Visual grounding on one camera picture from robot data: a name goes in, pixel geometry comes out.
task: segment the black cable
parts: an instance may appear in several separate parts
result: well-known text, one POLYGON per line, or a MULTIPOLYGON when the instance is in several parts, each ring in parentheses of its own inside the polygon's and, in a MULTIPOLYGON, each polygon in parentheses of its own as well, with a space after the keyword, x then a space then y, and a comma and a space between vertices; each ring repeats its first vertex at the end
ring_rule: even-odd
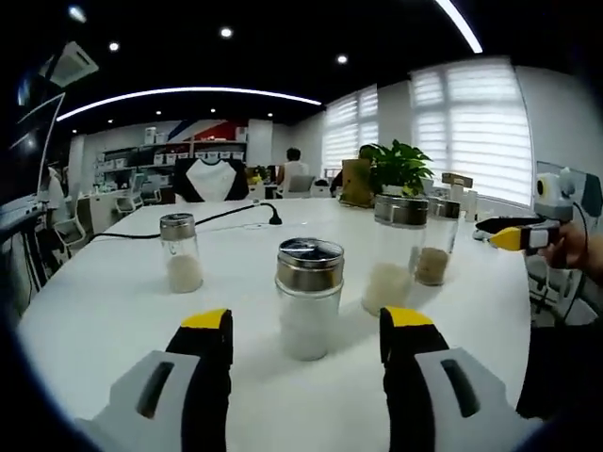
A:
MULTIPOLYGON (((195 221, 195 226, 199 226, 200 224, 206 223, 213 219, 227 217, 229 215, 237 214, 238 212, 243 212, 245 210, 253 209, 254 207, 258 207, 260 205, 265 205, 266 207, 269 207, 270 209, 272 209, 272 217, 269 220, 269 224, 272 224, 272 225, 283 224, 283 221, 279 217, 276 207, 274 207, 269 202, 258 202, 258 203, 252 204, 252 205, 246 205, 245 207, 239 207, 238 209, 233 209, 233 210, 229 210, 227 212, 222 212, 221 214, 214 215, 213 217, 207 217, 204 219, 200 219, 199 221, 195 221)), ((160 234, 131 235, 131 234, 100 233, 100 234, 93 235, 92 238, 90 239, 90 242, 92 240, 94 240, 96 237, 121 237, 121 238, 131 238, 134 240, 149 240, 149 239, 153 239, 153 238, 159 238, 159 236, 160 236, 160 234)))
MULTIPOLYGON (((588 226, 586 224, 586 217, 584 216, 584 212, 582 211, 582 208, 579 206, 579 204, 577 202, 574 202, 574 205, 578 208, 580 216, 582 217, 582 224, 584 225, 584 250, 582 251, 582 254, 578 260, 578 262, 584 262, 585 260, 588 259, 588 226)), ((567 311, 565 312, 565 315, 563 316, 563 323, 565 323, 565 321, 567 320, 567 317, 569 316, 570 311, 574 307, 574 303, 576 302, 576 299, 578 298, 579 293, 582 291, 582 288, 584 287, 585 283, 586 283, 586 278, 584 276, 584 271, 581 271, 580 272, 580 281, 578 282, 578 287, 576 287, 576 293, 574 294, 574 297, 572 298, 572 301, 569 303, 569 307, 567 308, 567 311)))

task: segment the bottle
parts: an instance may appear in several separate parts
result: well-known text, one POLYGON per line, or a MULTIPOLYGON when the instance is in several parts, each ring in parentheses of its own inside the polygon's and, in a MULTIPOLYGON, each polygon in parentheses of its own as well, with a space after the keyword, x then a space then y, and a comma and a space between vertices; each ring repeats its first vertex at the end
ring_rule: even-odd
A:
POLYGON ((416 266, 415 278, 424 285, 442 285, 459 230, 461 204, 429 199, 425 244, 416 266))
POLYGON ((194 216, 171 214, 161 217, 159 231, 171 291, 184 294, 197 290, 204 279, 194 216))
POLYGON ((343 288, 343 248, 317 238, 279 246, 276 277, 281 343, 287 355, 318 360, 329 351, 343 288))
POLYGON ((404 307, 425 239, 427 210, 427 200, 375 197, 375 257, 362 298, 372 315, 379 315, 384 306, 404 307))

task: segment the window blind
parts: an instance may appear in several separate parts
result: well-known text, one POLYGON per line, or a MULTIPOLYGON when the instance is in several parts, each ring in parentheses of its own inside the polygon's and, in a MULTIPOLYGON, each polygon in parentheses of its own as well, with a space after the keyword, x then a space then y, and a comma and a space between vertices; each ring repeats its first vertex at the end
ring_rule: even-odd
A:
POLYGON ((322 137, 322 173, 341 170, 341 162, 356 158, 364 144, 379 139, 377 87, 354 92, 327 106, 322 137))
POLYGON ((473 178, 483 196, 531 204, 530 126, 513 68, 504 59, 412 74, 415 145, 443 171, 473 178))

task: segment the conference table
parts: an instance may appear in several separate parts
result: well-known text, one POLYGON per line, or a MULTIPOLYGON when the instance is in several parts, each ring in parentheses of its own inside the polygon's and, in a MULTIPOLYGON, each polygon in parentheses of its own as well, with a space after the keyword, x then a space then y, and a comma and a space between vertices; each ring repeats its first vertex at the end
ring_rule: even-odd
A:
MULTIPOLYGON (((201 219, 248 204, 143 207, 108 232, 154 234, 166 214, 201 219)), ((235 348, 229 450, 387 450, 379 322, 360 304, 375 262, 372 211, 332 199, 273 205, 281 226, 268 225, 271 212, 259 206, 197 227, 204 285, 190 294, 170 292, 158 239, 98 237, 65 264, 32 300, 18 333, 68 418, 96 415, 111 384, 151 350, 164 350, 184 318, 225 307, 233 312, 235 348), (295 236, 345 249, 332 349, 315 362, 287 358, 278 340, 276 252, 295 236)), ((521 253, 475 241, 473 229, 462 222, 444 285, 416 285, 409 300, 450 347, 463 347, 498 376, 516 406, 530 346, 528 275, 521 253)))

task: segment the black ceiling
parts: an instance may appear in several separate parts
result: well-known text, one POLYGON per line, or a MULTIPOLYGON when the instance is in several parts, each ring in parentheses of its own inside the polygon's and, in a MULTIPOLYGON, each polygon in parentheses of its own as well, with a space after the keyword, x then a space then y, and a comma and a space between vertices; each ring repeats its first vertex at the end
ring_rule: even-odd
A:
MULTIPOLYGON (((67 4, 35 6, 22 61, 43 62, 75 40, 100 70, 66 89, 61 109, 145 89, 225 86, 283 92, 329 103, 353 90, 407 77, 409 71, 473 57, 448 16, 433 0, 306 0, 303 2, 129 2, 73 0, 88 21, 67 17, 67 4), (221 26, 234 30, 219 37, 221 26), (121 49, 108 51, 116 40, 121 49), (338 54, 349 56, 337 65, 338 54)), ((559 16, 549 2, 457 0, 485 55, 509 55, 516 64, 569 71, 559 16)), ((57 125, 91 133, 161 120, 262 118, 295 123, 320 110, 298 102, 241 94, 182 93, 105 105, 57 125), (215 115, 210 108, 216 108, 215 115)))

